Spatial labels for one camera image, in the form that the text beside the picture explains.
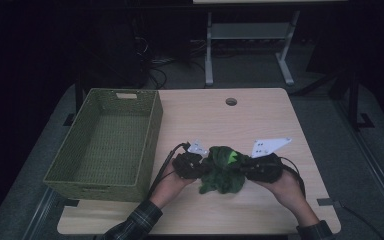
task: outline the black cable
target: black cable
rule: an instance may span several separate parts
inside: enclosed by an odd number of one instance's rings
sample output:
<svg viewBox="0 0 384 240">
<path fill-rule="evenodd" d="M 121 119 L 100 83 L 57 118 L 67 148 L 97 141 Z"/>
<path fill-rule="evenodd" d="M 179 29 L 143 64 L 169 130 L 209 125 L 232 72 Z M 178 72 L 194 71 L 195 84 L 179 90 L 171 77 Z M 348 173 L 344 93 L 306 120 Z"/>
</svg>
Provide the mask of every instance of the black cable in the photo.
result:
<svg viewBox="0 0 384 240">
<path fill-rule="evenodd" d="M 170 163 L 170 161 L 173 158 L 173 155 L 177 151 L 177 149 L 179 149 L 180 147 L 186 147 L 186 146 L 187 145 L 185 143 L 181 143 L 181 144 L 177 145 L 173 150 L 170 151 L 166 160 L 164 161 L 163 165 L 161 166 L 160 171 L 158 172 L 157 176 L 155 177 L 154 182 L 152 183 L 151 187 L 149 188 L 148 195 L 146 196 L 146 199 L 149 199 L 151 197 L 151 195 L 154 192 L 155 188 L 157 187 L 158 183 L 160 183 L 160 181 L 162 180 L 161 176 L 163 175 L 164 170 L 166 169 L 167 165 Z"/>
<path fill-rule="evenodd" d="M 284 159 L 284 160 L 290 162 L 292 165 L 294 165 L 295 171 L 297 171 L 298 176 L 301 176 L 301 174 L 299 174 L 299 170 L 298 170 L 297 166 L 291 160 L 289 160 L 289 159 L 287 159 L 285 157 L 280 157 L 280 159 Z"/>
<path fill-rule="evenodd" d="M 165 84 L 167 83 L 167 74 L 164 71 L 157 69 L 157 68 L 149 68 L 149 70 L 154 70 L 154 71 L 157 71 L 157 72 L 160 72 L 161 74 L 163 74 L 164 80 L 163 80 L 163 83 L 161 83 L 161 84 L 157 81 L 157 78 L 155 78 L 154 75 L 152 75 L 151 73 L 149 73 L 149 77 L 154 81 L 155 88 L 157 90 L 164 88 Z"/>
<path fill-rule="evenodd" d="M 170 174 L 175 173 L 175 172 L 176 172 L 176 170 L 173 170 L 173 171 L 167 173 L 166 175 L 164 175 L 164 177 L 162 177 L 162 178 L 160 179 L 160 182 L 161 182 L 164 178 L 168 177 Z"/>
<path fill-rule="evenodd" d="M 348 211 L 349 213 L 351 213 L 352 215 L 354 215 L 355 217 L 357 217 L 358 219 L 360 219 L 362 222 L 364 222 L 374 233 L 376 233 L 376 235 L 378 235 L 380 239 L 384 240 L 384 237 L 382 236 L 382 234 L 380 234 L 380 232 L 376 230 L 376 228 L 373 227 L 366 219 L 364 219 L 358 213 L 354 212 L 353 210 L 349 209 L 346 206 L 342 206 L 342 208 Z"/>
</svg>

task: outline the green basket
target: green basket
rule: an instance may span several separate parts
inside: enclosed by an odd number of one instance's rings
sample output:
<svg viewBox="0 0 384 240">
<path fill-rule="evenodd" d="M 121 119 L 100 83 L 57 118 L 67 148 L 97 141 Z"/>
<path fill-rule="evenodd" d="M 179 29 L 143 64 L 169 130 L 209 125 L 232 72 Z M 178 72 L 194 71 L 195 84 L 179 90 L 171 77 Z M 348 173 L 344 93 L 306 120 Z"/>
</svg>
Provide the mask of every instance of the green basket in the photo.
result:
<svg viewBox="0 0 384 240">
<path fill-rule="evenodd" d="M 144 200 L 162 115 L 158 91 L 90 90 L 44 183 L 66 198 Z"/>
</svg>

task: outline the basket handle hole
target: basket handle hole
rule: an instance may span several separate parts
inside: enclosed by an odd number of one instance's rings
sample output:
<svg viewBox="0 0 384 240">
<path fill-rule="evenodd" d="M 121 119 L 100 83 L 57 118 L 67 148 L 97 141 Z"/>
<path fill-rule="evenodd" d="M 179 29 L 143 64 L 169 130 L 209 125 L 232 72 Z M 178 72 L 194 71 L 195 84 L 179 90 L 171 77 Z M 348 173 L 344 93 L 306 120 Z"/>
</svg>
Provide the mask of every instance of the basket handle hole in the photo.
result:
<svg viewBox="0 0 384 240">
<path fill-rule="evenodd" d="M 134 93 L 116 93 L 118 99 L 137 99 L 138 95 Z"/>
</svg>

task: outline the green cloth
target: green cloth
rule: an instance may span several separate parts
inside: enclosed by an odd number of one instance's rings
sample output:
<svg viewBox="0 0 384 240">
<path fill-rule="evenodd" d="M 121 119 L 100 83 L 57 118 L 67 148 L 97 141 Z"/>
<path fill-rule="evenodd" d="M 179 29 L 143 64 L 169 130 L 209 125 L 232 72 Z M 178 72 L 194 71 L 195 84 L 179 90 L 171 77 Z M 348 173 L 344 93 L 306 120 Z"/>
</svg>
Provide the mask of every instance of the green cloth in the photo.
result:
<svg viewBox="0 0 384 240">
<path fill-rule="evenodd" d="M 230 147 L 211 147 L 208 157 L 203 163 L 212 166 L 212 170 L 201 177 L 202 186 L 199 193 L 209 191 L 225 193 L 237 193 L 245 183 L 245 176 L 239 171 L 238 166 L 248 156 L 234 151 Z"/>
</svg>

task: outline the gray carpet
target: gray carpet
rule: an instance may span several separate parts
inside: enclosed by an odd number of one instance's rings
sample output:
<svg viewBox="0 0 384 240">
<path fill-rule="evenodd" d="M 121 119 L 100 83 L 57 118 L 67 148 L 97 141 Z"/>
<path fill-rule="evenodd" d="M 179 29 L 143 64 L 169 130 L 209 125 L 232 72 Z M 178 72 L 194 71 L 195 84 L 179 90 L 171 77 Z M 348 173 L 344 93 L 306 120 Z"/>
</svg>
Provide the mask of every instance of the gray carpet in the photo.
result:
<svg viewBox="0 0 384 240">
<path fill-rule="evenodd" d="M 296 84 L 288 87 L 282 80 L 273 56 L 274 48 L 214 59 L 214 86 L 212 88 L 282 87 L 294 92 L 314 82 L 323 75 L 305 72 L 311 55 L 311 46 L 293 46 L 288 55 Z M 203 66 L 203 57 L 194 59 Z M 204 72 L 197 64 L 172 63 L 159 69 L 167 75 L 166 89 L 203 88 Z M 158 81 L 163 75 L 153 71 Z M 346 99 L 334 102 L 327 97 L 331 83 L 323 85 L 305 97 L 292 97 L 291 102 L 298 116 L 313 156 L 319 167 L 328 193 L 333 200 L 349 207 L 370 222 L 384 236 L 384 196 L 369 171 L 364 154 L 355 140 L 355 133 L 344 119 L 341 106 Z M 152 81 L 145 88 L 152 89 Z M 74 112 L 74 88 L 67 90 L 55 109 L 25 166 L 20 172 L 0 209 L 0 240 L 9 239 L 95 239 L 96 236 L 63 236 L 56 226 L 65 199 L 49 193 L 42 179 L 60 147 L 68 127 L 66 117 Z M 384 171 L 384 114 L 375 98 L 361 87 L 359 112 L 367 113 L 375 128 L 362 129 L 359 133 L 379 160 Z M 43 195 L 51 194 L 48 208 L 40 205 Z M 30 225 L 38 213 L 44 220 Z M 337 239 L 379 239 L 361 220 L 344 208 L 336 209 L 342 230 Z"/>
</svg>

